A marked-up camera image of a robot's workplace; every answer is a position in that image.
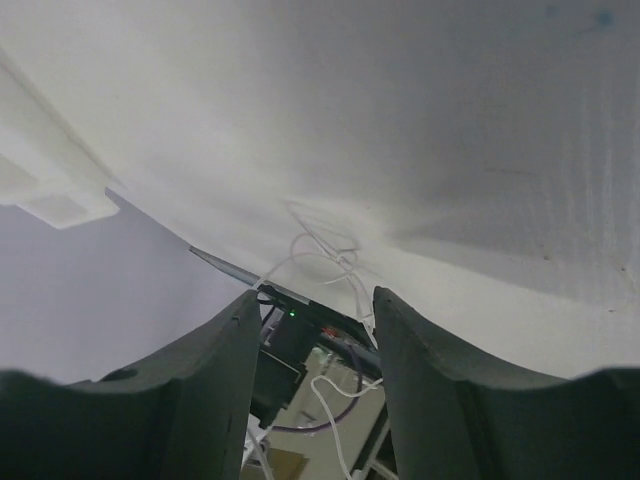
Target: cardboard box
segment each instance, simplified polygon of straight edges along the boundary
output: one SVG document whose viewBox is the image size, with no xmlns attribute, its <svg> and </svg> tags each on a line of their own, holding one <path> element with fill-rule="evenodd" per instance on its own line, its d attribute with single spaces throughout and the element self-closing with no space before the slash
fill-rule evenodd
<svg viewBox="0 0 640 480">
<path fill-rule="evenodd" d="M 300 480 L 309 459 L 301 453 L 272 448 L 268 453 L 269 465 L 275 480 Z M 240 480 L 264 480 L 262 468 L 247 464 L 242 469 Z"/>
</svg>

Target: gray wall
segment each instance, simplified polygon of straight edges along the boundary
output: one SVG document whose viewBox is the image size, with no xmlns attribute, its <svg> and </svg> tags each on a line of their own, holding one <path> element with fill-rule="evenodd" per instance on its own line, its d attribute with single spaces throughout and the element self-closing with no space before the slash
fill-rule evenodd
<svg viewBox="0 0 640 480">
<path fill-rule="evenodd" d="M 210 319 L 245 290 L 132 207 L 55 230 L 0 207 L 0 368 L 99 378 Z"/>
</svg>

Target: white cable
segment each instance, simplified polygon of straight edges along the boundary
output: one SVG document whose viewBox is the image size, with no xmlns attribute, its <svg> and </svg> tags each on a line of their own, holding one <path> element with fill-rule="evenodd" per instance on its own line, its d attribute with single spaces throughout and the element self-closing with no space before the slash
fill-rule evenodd
<svg viewBox="0 0 640 480">
<path fill-rule="evenodd" d="M 293 239 L 293 241 L 291 242 L 291 244 L 289 245 L 289 256 L 287 258 L 285 258 L 284 260 L 282 260 L 281 262 L 279 262 L 278 264 L 276 264 L 266 274 L 264 274 L 255 283 L 255 285 L 253 286 L 253 289 L 257 290 L 260 285 L 262 285 L 263 283 L 268 281 L 269 278 L 271 278 L 276 271 L 278 271 L 283 265 L 286 265 L 288 262 L 292 262 L 298 268 L 301 268 L 301 265 L 298 262 L 296 262 L 296 259 L 298 259 L 298 258 L 302 258 L 302 257 L 326 258 L 326 259 L 332 261 L 335 265 L 337 265 L 341 270 L 343 270 L 344 273 L 342 273 L 341 275 L 339 275 L 339 276 L 337 276 L 335 278 L 332 278 L 330 280 L 326 280 L 324 282 L 320 282 L 320 284 L 321 285 L 330 285 L 332 283 L 336 283 L 336 282 L 339 282 L 341 280 L 345 280 L 349 284 L 349 286 L 353 290 L 353 295 L 354 295 L 354 299 L 355 299 L 356 320 L 358 322 L 362 323 L 362 325 L 363 325 L 363 327 L 365 329 L 365 332 L 367 333 L 367 336 L 371 340 L 371 343 L 377 349 L 378 348 L 378 342 L 377 342 L 376 338 L 373 335 L 373 329 L 374 329 L 374 325 L 372 324 L 373 310 L 370 308 L 370 313 L 365 315 L 362 312 L 362 306 L 360 304 L 360 292 L 358 291 L 358 287 L 360 287 L 360 291 L 365 295 L 365 297 L 367 297 L 368 295 L 367 295 L 367 289 L 366 289 L 366 287 L 364 285 L 364 282 L 358 276 L 358 274 L 355 272 L 355 269 L 356 269 L 356 266 L 357 266 L 358 260 L 359 260 L 357 249 L 351 248 L 351 249 L 338 250 L 338 249 L 334 248 L 329 242 L 327 242 L 324 238 L 322 238 L 321 235 L 319 235 L 312 228 L 310 228 L 307 225 L 307 223 L 304 222 L 301 218 L 299 218 L 295 213 L 291 212 L 291 214 L 296 219 L 296 221 L 300 224 L 300 226 L 304 229 L 304 233 L 301 233 L 297 237 L 295 237 Z M 302 238 L 305 238 L 305 237 L 310 237 L 314 241 L 314 243 L 316 244 L 316 246 L 320 249 L 320 251 L 322 253 L 315 253 L 315 252 L 295 253 L 296 244 Z M 345 254 L 352 255 L 353 256 L 352 261 L 349 261 L 348 259 L 346 259 L 345 258 Z M 338 433 L 338 426 L 336 425 L 335 418 L 333 417 L 333 414 L 331 413 L 331 409 L 329 408 L 329 405 L 327 404 L 326 400 L 324 399 L 324 397 L 322 396 L 322 394 L 320 393 L 320 391 L 316 387 L 316 382 L 318 380 L 320 380 L 320 379 L 327 381 L 336 391 L 338 391 L 339 393 L 341 393 L 342 395 L 344 395 L 345 397 L 348 397 L 348 398 L 361 397 L 362 395 L 364 395 L 368 391 L 370 391 L 370 390 L 376 388 L 378 385 L 380 385 L 382 383 L 382 379 L 379 379 L 379 380 L 373 382 L 367 388 L 365 388 L 364 390 L 361 390 L 358 393 L 345 392 L 340 387 L 338 387 L 333 382 L 333 380 L 331 380 L 330 378 L 328 378 L 328 377 L 326 377 L 324 375 L 318 375 L 313 380 L 311 380 L 311 384 L 310 384 L 311 390 L 318 397 L 318 400 L 320 401 L 320 403 L 322 405 L 322 408 L 324 408 L 324 411 L 326 412 L 327 417 L 329 418 L 329 422 L 331 423 L 331 429 L 333 431 L 333 437 L 334 437 L 335 442 L 336 442 L 336 451 L 338 452 L 338 460 L 340 461 L 340 467 L 342 468 L 342 471 L 343 471 L 346 479 L 347 480 L 353 480 L 353 477 L 351 476 L 351 474 L 349 472 L 349 467 L 347 467 L 347 464 L 346 464 L 346 462 L 344 460 L 344 454 L 342 453 L 342 444 L 340 443 L 340 434 Z M 268 466 L 268 464 L 266 462 L 266 458 L 264 458 L 263 468 L 265 469 L 265 474 L 267 474 L 267 479 L 271 480 L 273 477 L 269 476 L 269 474 L 271 474 L 271 472 L 270 472 L 269 466 Z"/>
<path fill-rule="evenodd" d="M 260 442 L 251 430 L 250 427 L 247 427 L 247 435 L 251 439 L 251 443 L 253 443 L 253 451 L 256 452 L 258 456 L 258 461 L 260 462 L 260 466 L 262 467 L 262 471 L 264 472 L 264 476 L 267 480 L 275 480 L 273 477 L 273 472 L 271 471 L 271 467 L 269 466 L 269 461 L 267 460 L 267 456 L 262 451 L 262 447 L 260 446 Z"/>
<path fill-rule="evenodd" d="M 329 377 L 326 377 L 324 375 L 318 375 L 313 380 L 311 380 L 311 390 L 313 390 L 313 393 L 316 394 L 316 396 L 318 397 L 318 400 L 320 400 L 320 404 L 322 405 L 322 408 L 324 408 L 324 411 L 327 414 L 327 417 L 329 417 L 329 422 L 331 423 L 331 430 L 333 431 L 333 438 L 336 441 L 336 451 L 338 452 L 338 460 L 340 461 L 340 466 L 342 467 L 342 473 L 344 473 L 344 475 L 345 475 L 347 480 L 353 480 L 353 477 L 351 476 L 351 473 L 349 472 L 349 467 L 347 466 L 347 462 L 345 462 L 345 460 L 344 460 L 344 454 L 342 453 L 342 443 L 340 443 L 340 434 L 338 433 L 338 425 L 336 425 L 336 421 L 333 418 L 333 414 L 331 413 L 331 409 L 329 408 L 329 405 L 327 404 L 327 401 L 324 399 L 324 397 L 322 396 L 322 394 L 318 390 L 318 387 L 316 387 L 316 382 L 318 380 L 325 380 L 325 381 L 329 382 L 329 384 L 333 388 L 335 388 L 339 393 L 341 393 L 345 397 L 356 398 L 356 397 L 361 397 L 362 395 L 367 393 L 369 390 L 373 390 L 378 385 L 380 385 L 382 383 L 382 378 L 379 379 L 379 380 L 376 380 L 371 385 L 369 385 L 367 388 L 365 388 L 364 390 L 361 390 L 358 393 L 345 392 L 340 387 L 338 387 L 334 383 L 333 380 L 331 380 Z"/>
<path fill-rule="evenodd" d="M 296 265 L 298 268 L 300 268 L 301 267 L 300 264 L 296 261 L 296 259 L 298 259 L 298 258 L 302 258 L 302 257 L 319 257 L 319 258 L 327 259 L 327 260 L 333 262 L 335 265 L 337 265 L 341 270 L 343 270 L 344 273 L 342 273 L 341 275 L 339 275 L 339 276 L 337 276 L 335 278 L 332 278 L 330 280 L 319 282 L 319 284 L 320 285 L 329 285 L 329 284 L 332 284 L 332 283 L 339 282 L 341 280 L 346 280 L 347 281 L 347 283 L 349 284 L 349 286 L 353 290 L 353 295 L 354 295 L 354 300 L 355 300 L 355 307 L 356 307 L 356 320 L 358 322 L 362 323 L 362 326 L 364 327 L 365 332 L 366 332 L 367 336 L 369 337 L 369 340 L 374 345 L 374 347 L 377 349 L 378 348 L 378 342 L 377 342 L 376 338 L 373 335 L 374 325 L 372 324 L 372 320 L 370 320 L 370 319 L 373 318 L 373 311 L 371 310 L 370 313 L 365 315 L 362 312 L 362 306 L 361 306 L 361 303 L 360 303 L 360 295 L 361 295 L 360 292 L 362 292 L 365 295 L 365 297 L 367 297 L 367 289 L 364 286 L 364 282 L 362 281 L 362 279 L 358 276 L 357 273 L 355 273 L 355 268 L 356 268 L 357 262 L 359 260 L 357 250 L 355 248 L 344 249 L 344 250 L 338 250 L 338 249 L 334 248 L 329 242 L 327 242 L 325 239 L 322 238 L 321 235 L 319 235 L 312 228 L 310 228 L 306 224 L 306 222 L 304 222 L 302 219 L 300 219 L 296 214 L 292 213 L 292 216 L 296 219 L 296 221 L 304 229 L 304 233 L 301 233 L 298 236 L 296 236 L 293 239 L 293 241 L 291 242 L 291 244 L 289 245 L 289 256 L 287 258 L 283 259 L 282 261 L 280 261 L 279 263 L 277 263 L 271 270 L 269 270 L 266 274 L 264 274 L 253 285 L 252 288 L 254 290 L 257 290 L 258 287 L 260 287 L 260 285 L 262 285 L 263 283 L 268 281 L 273 276 L 273 274 L 276 273 L 276 271 L 278 271 L 280 268 L 282 268 L 288 262 L 292 262 L 294 265 Z M 305 237 L 311 238 L 322 253 L 315 253 L 315 252 L 295 253 L 296 244 L 302 238 L 305 238 Z M 353 256 L 352 261 L 347 260 L 345 258 L 345 254 L 351 254 Z"/>
</svg>

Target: white shelf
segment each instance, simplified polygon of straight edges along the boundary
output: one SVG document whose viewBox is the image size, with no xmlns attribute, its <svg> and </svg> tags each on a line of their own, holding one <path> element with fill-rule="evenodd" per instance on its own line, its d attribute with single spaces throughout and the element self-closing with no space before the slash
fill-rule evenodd
<svg viewBox="0 0 640 480">
<path fill-rule="evenodd" d="M 118 212 L 109 178 L 0 64 L 0 205 L 17 205 L 55 228 Z"/>
</svg>

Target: wire bundle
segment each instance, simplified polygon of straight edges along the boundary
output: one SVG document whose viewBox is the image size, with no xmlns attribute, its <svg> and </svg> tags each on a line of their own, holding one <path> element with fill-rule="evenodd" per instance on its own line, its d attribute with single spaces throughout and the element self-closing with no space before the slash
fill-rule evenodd
<svg viewBox="0 0 640 480">
<path fill-rule="evenodd" d="M 353 291 L 355 307 L 356 307 L 356 320 L 364 326 L 365 331 L 371 340 L 371 343 L 378 348 L 378 342 L 373 335 L 373 331 L 375 329 L 375 320 L 373 316 L 373 308 L 371 303 L 368 301 L 368 293 L 367 289 L 364 286 L 364 283 L 360 276 L 355 271 L 358 267 L 358 249 L 357 248 L 347 248 L 347 249 L 338 249 L 333 247 L 326 239 L 320 235 L 319 232 L 314 230 L 312 227 L 308 225 L 307 222 L 302 220 L 296 213 L 291 212 L 293 218 L 300 224 L 300 226 L 304 229 L 304 232 L 296 236 L 289 245 L 289 256 L 277 263 L 271 270 L 265 273 L 254 285 L 253 289 L 257 290 L 260 285 L 268 281 L 280 268 L 289 262 L 296 265 L 298 268 L 301 267 L 299 263 L 300 258 L 304 257 L 316 257 L 328 259 L 335 265 L 337 265 L 343 273 L 338 275 L 335 278 L 319 282 L 320 285 L 330 285 L 332 283 L 346 281 L 349 284 L 349 287 Z M 303 238 L 310 238 L 313 240 L 314 244 L 318 248 L 318 252 L 298 252 L 296 253 L 296 245 Z M 364 296 L 365 302 L 368 305 L 368 312 L 365 314 L 362 309 L 361 297 Z"/>
<path fill-rule="evenodd" d="M 358 386 L 356 387 L 356 393 L 360 393 L 362 391 L 362 383 L 364 381 L 364 373 L 362 371 L 362 364 L 360 363 L 360 357 L 358 357 L 355 350 L 353 349 L 353 346 L 351 346 L 349 343 L 347 343 L 347 348 L 349 349 L 349 353 L 351 354 L 351 361 L 353 362 L 353 365 L 356 367 L 356 374 L 358 375 Z M 351 411 L 358 404 L 358 398 L 359 397 L 353 397 L 351 399 L 351 402 L 349 402 L 349 405 L 347 405 L 347 408 L 345 408 L 340 415 L 334 418 L 334 422 L 336 423 L 336 425 L 351 413 Z M 284 432 L 284 433 L 313 434 L 313 433 L 322 432 L 323 430 L 327 430 L 328 428 L 332 428 L 332 427 L 333 425 L 329 421 L 313 427 L 282 427 L 282 426 L 276 425 L 275 427 L 273 427 L 272 430 L 274 432 Z"/>
<path fill-rule="evenodd" d="M 337 265 L 343 271 L 343 273 L 338 275 L 335 278 L 330 279 L 330 280 L 319 282 L 319 284 L 320 285 L 330 285 L 332 283 L 336 283 L 336 282 L 340 282 L 340 281 L 346 281 L 349 284 L 350 288 L 353 290 L 353 295 L 354 295 L 354 300 L 355 300 L 356 320 L 358 322 L 362 323 L 362 325 L 364 326 L 365 331 L 367 332 L 367 335 L 368 335 L 369 339 L 371 340 L 371 343 L 377 349 L 378 348 L 378 342 L 376 341 L 376 338 L 373 335 L 373 331 L 374 331 L 374 328 L 375 328 L 375 320 L 374 320 L 374 316 L 373 316 L 373 308 L 371 306 L 371 303 L 368 302 L 368 300 L 367 300 L 366 303 L 369 305 L 369 313 L 364 314 L 363 309 L 362 309 L 362 305 L 361 305 L 361 296 L 364 295 L 364 298 L 368 299 L 368 293 L 367 293 L 366 287 L 364 286 L 364 283 L 362 282 L 362 279 L 358 276 L 358 274 L 355 271 L 356 268 L 358 267 L 358 261 L 359 261 L 357 248 L 347 248 L 347 249 L 335 248 L 325 238 L 323 238 L 322 235 L 320 235 L 319 232 L 317 232 L 315 229 L 311 228 L 311 226 L 307 222 L 302 220 L 295 212 L 290 211 L 290 213 L 293 216 L 293 218 L 303 228 L 304 232 L 299 234 L 298 236 L 296 236 L 291 241 L 291 244 L 289 245 L 289 256 L 286 257 L 285 259 L 283 259 L 282 261 L 280 261 L 279 263 L 277 263 L 271 270 L 269 270 L 266 274 L 264 274 L 255 283 L 255 285 L 253 285 L 253 289 L 257 290 L 258 287 L 260 287 L 260 285 L 262 285 L 263 283 L 268 281 L 273 276 L 273 274 L 275 272 L 277 272 L 283 265 L 286 265 L 289 262 L 293 263 L 298 268 L 300 268 L 301 265 L 298 262 L 298 260 L 300 258 L 304 258 L 304 257 L 316 257 L 317 258 L 317 257 L 319 257 L 319 258 L 328 259 L 332 263 Z M 296 253 L 296 245 L 298 245 L 300 240 L 302 240 L 303 238 L 310 238 L 311 240 L 313 240 L 314 244 L 318 248 L 318 252 L 298 252 L 298 253 Z M 353 407 L 355 407 L 356 401 L 357 401 L 357 399 L 359 397 L 361 397 L 362 395 L 364 395 L 368 391 L 376 388 L 378 385 L 380 385 L 382 383 L 382 378 L 381 378 L 381 379 L 375 381 L 374 383 L 372 383 L 371 385 L 369 385 L 364 390 L 361 390 L 361 387 L 362 387 L 362 384 L 361 384 L 361 380 L 362 380 L 361 372 L 358 372 L 358 375 L 359 375 L 359 382 L 358 382 L 358 391 L 356 393 L 347 393 L 347 392 L 341 390 L 330 378 L 328 378 L 328 377 L 326 377 L 324 375 L 319 375 L 319 376 L 315 377 L 313 380 L 311 380 L 311 385 L 310 385 L 311 386 L 311 390 L 318 397 L 318 400 L 320 401 L 320 404 L 322 405 L 322 408 L 324 409 L 324 411 L 327 414 L 327 417 L 329 418 L 329 424 L 320 425 L 318 427 L 311 427 L 310 429 L 307 430 L 306 433 L 311 433 L 311 432 L 309 432 L 309 430 L 313 430 L 315 432 L 315 431 L 318 431 L 318 429 L 319 430 L 325 429 L 327 427 L 327 425 L 331 426 L 331 429 L 333 431 L 333 436 L 334 436 L 334 439 L 335 439 L 335 443 L 336 443 L 336 450 L 338 452 L 338 460 L 340 461 L 340 467 L 342 468 L 342 471 L 343 471 L 343 473 L 345 475 L 345 478 L 347 480 L 353 480 L 353 477 L 351 476 L 351 473 L 349 472 L 349 467 L 347 466 L 347 464 L 345 462 L 345 459 L 344 459 L 344 455 L 342 453 L 342 444 L 340 443 L 340 434 L 338 433 L 338 425 L 337 425 L 337 421 L 336 420 L 339 421 L 342 418 L 344 418 L 353 409 Z M 329 405 L 327 404 L 326 400 L 324 399 L 324 397 L 322 396 L 322 394 L 320 393 L 320 391 L 316 387 L 316 383 L 319 380 L 325 380 L 326 382 L 329 382 L 329 384 L 333 388 L 335 388 L 336 391 L 338 391 L 340 394 L 355 400 L 354 402 L 351 402 L 349 407 L 347 407 L 347 410 L 345 412 L 343 412 L 338 417 L 338 419 L 334 418 L 333 414 L 331 413 L 331 409 L 329 408 Z M 252 436 L 252 434 L 253 434 L 253 432 L 251 432 L 249 430 L 249 436 L 250 437 Z M 265 475 L 267 476 L 267 479 L 273 478 L 273 474 L 271 473 L 271 469 L 269 467 L 269 464 L 268 464 L 267 459 L 264 456 L 264 454 L 262 454 L 262 455 L 258 454 L 258 458 L 259 458 L 260 463 L 262 465 L 262 468 L 263 468 L 263 470 L 265 472 Z"/>
</svg>

